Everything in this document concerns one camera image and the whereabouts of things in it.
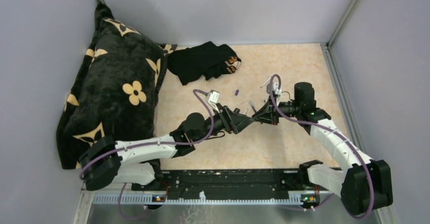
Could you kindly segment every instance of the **beige tabletop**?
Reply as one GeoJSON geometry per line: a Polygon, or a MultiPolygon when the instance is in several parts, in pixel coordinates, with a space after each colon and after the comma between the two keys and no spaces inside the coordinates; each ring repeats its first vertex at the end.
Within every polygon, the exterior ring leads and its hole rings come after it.
{"type": "MultiPolygon", "coordinates": [[[[182,86],[178,77],[167,72],[156,108],[156,135],[176,129],[191,113],[208,113],[193,95],[193,89],[216,90],[218,100],[231,110],[241,109],[253,114],[248,101],[257,109],[267,98],[261,85],[274,73],[282,79],[282,90],[293,96],[297,82],[310,82],[315,89],[317,106],[332,116],[338,128],[346,135],[339,103],[330,79],[319,44],[243,45],[231,46],[242,59],[240,68],[233,74],[206,81],[204,77],[182,86]]],[[[286,93],[282,101],[288,100],[286,93]]],[[[297,124],[280,119],[277,126],[254,123],[240,134],[227,134],[223,138],[204,141],[196,150],[184,157],[162,159],[162,169],[243,169],[243,168],[295,168],[303,162],[320,160],[337,166],[330,154],[297,124]]]]}

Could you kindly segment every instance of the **robotic arm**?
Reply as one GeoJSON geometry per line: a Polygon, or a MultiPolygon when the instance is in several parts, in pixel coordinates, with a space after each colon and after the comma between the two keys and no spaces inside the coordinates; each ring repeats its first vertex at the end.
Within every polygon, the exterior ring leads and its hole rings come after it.
{"type": "MultiPolygon", "coordinates": [[[[355,146],[353,146],[356,151],[354,154],[347,145],[347,141],[350,142],[350,140],[339,131],[330,115],[316,107],[314,89],[310,83],[295,84],[295,99],[287,102],[280,101],[281,88],[278,83],[269,84],[267,92],[269,99],[265,105],[248,117],[240,114],[237,108],[231,111],[227,106],[219,104],[217,102],[219,93],[210,91],[206,101],[215,112],[210,135],[217,135],[221,131],[238,134],[253,122],[277,125],[280,117],[295,117],[299,125],[324,146],[342,169],[334,170],[317,160],[301,164],[299,177],[303,184],[320,185],[333,192],[341,198],[345,208],[353,215],[364,213],[371,203],[372,196],[370,196],[366,172],[356,156],[358,154],[370,171],[371,187],[374,190],[373,209],[392,204],[391,174],[388,164],[383,160],[373,160],[355,146]]],[[[187,155],[195,150],[192,143],[207,135],[211,127],[211,118],[205,120],[201,114],[192,113],[176,130],[162,137],[137,141],[114,141],[111,136],[104,137],[81,156],[83,167],[81,178],[85,181],[87,190],[90,191],[119,182],[147,185],[155,181],[157,176],[162,176],[161,170],[155,171],[154,166],[148,161],[187,155]]]]}

